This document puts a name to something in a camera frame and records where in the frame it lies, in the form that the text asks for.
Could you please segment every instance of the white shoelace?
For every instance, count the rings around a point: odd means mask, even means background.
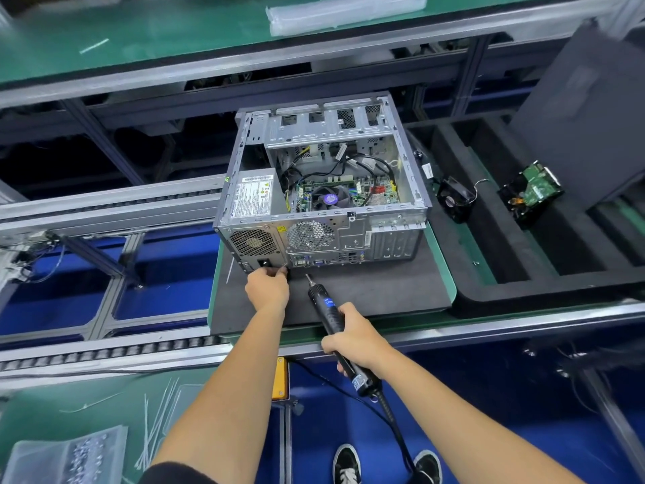
[[[341,483],[342,484],[358,484],[359,480],[356,476],[356,471],[354,469],[343,469],[341,471]]]

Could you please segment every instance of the floor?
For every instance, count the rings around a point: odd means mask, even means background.
[[[576,399],[570,379],[553,371],[557,353],[530,358],[522,343],[507,341],[454,347],[412,354],[417,362],[495,420],[551,455],[588,484],[638,483],[616,440],[597,414]],[[332,363],[310,367],[351,391]],[[361,404],[292,366],[292,396],[304,405],[293,419],[294,483],[329,484],[336,448],[352,443],[359,452],[363,482],[404,483],[406,471],[389,428]],[[610,375],[615,397],[636,432],[645,436],[645,398],[642,374],[623,371]],[[583,403],[592,405],[578,382]],[[422,449],[436,451],[401,400],[386,387],[386,396],[413,457]],[[442,463],[444,483],[457,480]]]

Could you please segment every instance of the exhaust fan grille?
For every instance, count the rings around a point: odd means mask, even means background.
[[[286,232],[286,238],[296,250],[327,250],[336,241],[336,233],[327,224],[308,220],[291,226]]]
[[[276,251],[273,236],[262,229],[235,231],[230,241],[241,255],[270,255]]]

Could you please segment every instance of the aluminum rail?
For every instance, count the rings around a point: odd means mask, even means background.
[[[101,235],[212,220],[224,175],[120,188],[0,206],[0,245],[50,231],[60,236]]]
[[[645,319],[645,302],[627,300],[612,307],[557,314],[500,319],[395,333],[386,339],[410,352],[504,339],[580,332],[627,325]],[[71,342],[48,347],[0,352],[0,390],[23,389],[69,381],[115,377],[119,374],[74,375],[101,370],[178,370],[191,366],[218,365],[233,346],[210,334],[208,327],[145,333],[95,341]],[[327,359],[319,343],[280,348],[280,356]],[[68,377],[47,377],[67,374]]]
[[[625,0],[571,0],[522,9],[472,16],[425,26],[323,40],[299,46],[281,45],[252,53],[238,53],[189,63],[166,64],[154,68],[108,75],[82,77],[36,84],[0,92],[0,108],[32,105],[126,89],[143,88],[192,79],[274,68],[288,64],[336,58],[366,49],[397,48],[438,40],[472,37],[506,31],[527,23],[561,23],[568,20],[602,17],[615,13]]]

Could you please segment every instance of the power supply label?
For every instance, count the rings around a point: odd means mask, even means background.
[[[235,187],[231,217],[251,217],[271,213],[273,176],[242,178]]]

